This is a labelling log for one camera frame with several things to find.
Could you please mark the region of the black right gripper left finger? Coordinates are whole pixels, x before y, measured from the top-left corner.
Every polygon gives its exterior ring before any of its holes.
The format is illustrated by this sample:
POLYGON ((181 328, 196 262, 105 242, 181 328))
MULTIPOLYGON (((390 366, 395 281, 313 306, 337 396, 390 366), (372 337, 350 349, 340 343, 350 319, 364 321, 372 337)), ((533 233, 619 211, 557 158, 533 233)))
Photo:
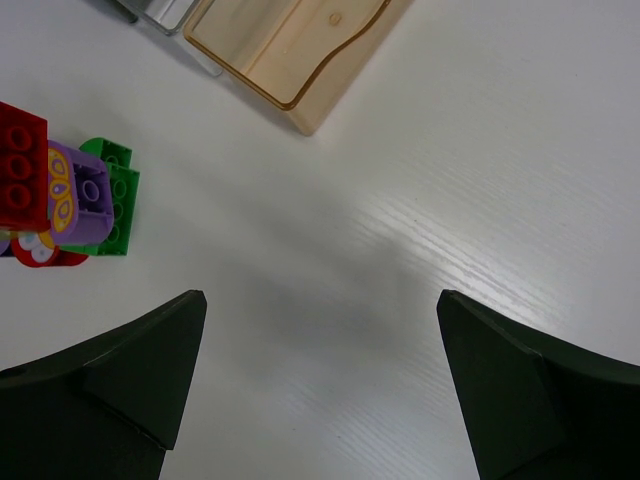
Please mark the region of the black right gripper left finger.
POLYGON ((202 340, 203 292, 1 373, 4 479, 157 479, 202 340))

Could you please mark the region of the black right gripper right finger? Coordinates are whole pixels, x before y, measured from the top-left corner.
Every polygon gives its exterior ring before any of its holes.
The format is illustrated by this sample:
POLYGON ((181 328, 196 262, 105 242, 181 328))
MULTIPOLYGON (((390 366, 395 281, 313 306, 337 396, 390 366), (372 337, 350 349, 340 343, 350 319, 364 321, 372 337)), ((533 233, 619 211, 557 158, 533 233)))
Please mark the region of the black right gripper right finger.
POLYGON ((638 366, 454 290, 437 317, 480 478, 638 478, 638 366))

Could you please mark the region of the purple butterfly lego brick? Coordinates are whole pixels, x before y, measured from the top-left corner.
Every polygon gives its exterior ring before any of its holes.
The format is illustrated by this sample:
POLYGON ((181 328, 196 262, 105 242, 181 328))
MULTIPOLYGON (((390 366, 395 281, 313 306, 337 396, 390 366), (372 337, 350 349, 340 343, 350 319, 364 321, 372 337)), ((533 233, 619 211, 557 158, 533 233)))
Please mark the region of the purple butterfly lego brick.
POLYGON ((48 142, 49 233, 57 246, 102 243, 114 226, 110 177, 98 157, 48 142))

